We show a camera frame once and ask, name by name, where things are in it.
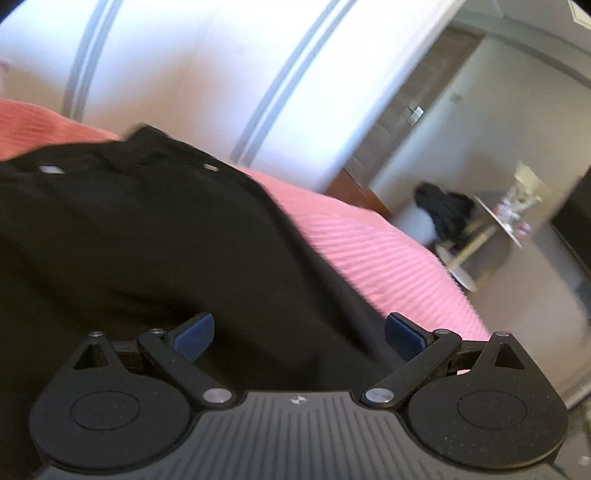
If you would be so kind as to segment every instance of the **black fabric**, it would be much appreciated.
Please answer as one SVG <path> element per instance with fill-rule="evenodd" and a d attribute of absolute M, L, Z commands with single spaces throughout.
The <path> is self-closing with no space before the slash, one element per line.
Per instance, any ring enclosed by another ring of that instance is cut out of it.
<path fill-rule="evenodd" d="M 466 195 L 443 193 L 432 183 L 421 183 L 415 189 L 414 201 L 431 216 L 441 241 L 457 240 L 474 208 L 474 201 Z"/>
<path fill-rule="evenodd" d="M 0 0 L 0 22 L 2 22 L 24 0 Z"/>
<path fill-rule="evenodd" d="M 360 393 L 401 364 L 258 183 L 150 127 L 0 163 L 0 284 L 2 393 L 39 391 L 90 330 L 133 338 L 200 311 L 216 333 L 197 364 L 239 391 Z"/>
<path fill-rule="evenodd" d="M 591 0 L 574 0 L 574 2 L 591 15 Z"/>

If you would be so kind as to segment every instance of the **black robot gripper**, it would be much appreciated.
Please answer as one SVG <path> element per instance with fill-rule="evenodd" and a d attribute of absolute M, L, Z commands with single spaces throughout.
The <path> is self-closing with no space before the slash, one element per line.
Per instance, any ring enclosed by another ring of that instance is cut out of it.
<path fill-rule="evenodd" d="M 462 341 L 391 314 L 406 363 L 359 398 L 231 392 L 193 364 L 213 333 L 210 314 L 133 342 L 91 333 L 31 410 L 35 478 L 563 478 L 566 408 L 509 333 Z"/>

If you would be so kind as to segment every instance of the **triangular cutout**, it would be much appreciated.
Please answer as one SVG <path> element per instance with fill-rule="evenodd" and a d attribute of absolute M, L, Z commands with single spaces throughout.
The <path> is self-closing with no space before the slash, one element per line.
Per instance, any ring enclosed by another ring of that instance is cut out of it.
<path fill-rule="evenodd" d="M 511 346 L 506 343 L 503 343 L 496 353 L 495 367 L 514 368 L 516 370 L 525 369 Z"/>
<path fill-rule="evenodd" d="M 100 345 L 89 345 L 74 365 L 74 370 L 85 368 L 105 367 L 107 360 Z"/>

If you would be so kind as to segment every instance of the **pink bedspread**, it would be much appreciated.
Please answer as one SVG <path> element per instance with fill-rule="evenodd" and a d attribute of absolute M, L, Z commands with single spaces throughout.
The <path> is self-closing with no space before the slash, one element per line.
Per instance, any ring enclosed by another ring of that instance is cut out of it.
<path fill-rule="evenodd" d="M 39 106 L 0 99 L 0 160 L 47 144 L 116 138 Z M 464 339 L 488 340 L 437 258 L 377 213 L 241 170 L 266 188 L 310 245 L 382 314 L 400 312 L 427 330 L 448 328 Z"/>

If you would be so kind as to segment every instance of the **logo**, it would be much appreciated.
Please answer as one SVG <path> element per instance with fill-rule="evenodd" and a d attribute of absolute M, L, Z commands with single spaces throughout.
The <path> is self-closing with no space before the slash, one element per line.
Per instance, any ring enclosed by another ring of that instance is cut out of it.
<path fill-rule="evenodd" d="M 308 401 L 308 399 L 305 397 L 302 397 L 301 395 L 298 395 L 297 397 L 290 398 L 290 402 L 292 402 L 294 405 L 303 405 L 307 401 Z"/>

